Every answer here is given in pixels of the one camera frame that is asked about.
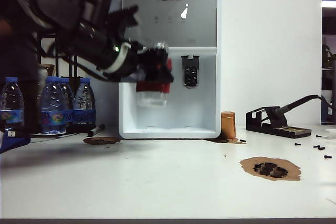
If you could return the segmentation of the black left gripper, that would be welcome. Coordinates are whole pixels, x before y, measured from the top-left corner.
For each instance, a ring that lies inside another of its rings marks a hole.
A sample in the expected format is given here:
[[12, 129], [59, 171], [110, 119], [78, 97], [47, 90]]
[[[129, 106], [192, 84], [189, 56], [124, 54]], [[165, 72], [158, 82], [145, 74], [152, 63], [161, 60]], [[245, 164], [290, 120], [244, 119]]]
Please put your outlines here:
[[174, 77], [167, 63], [168, 53], [164, 48], [149, 48], [141, 53], [143, 70], [139, 69], [137, 52], [131, 44], [123, 42], [115, 61], [102, 74], [112, 82], [160, 82], [172, 83]]

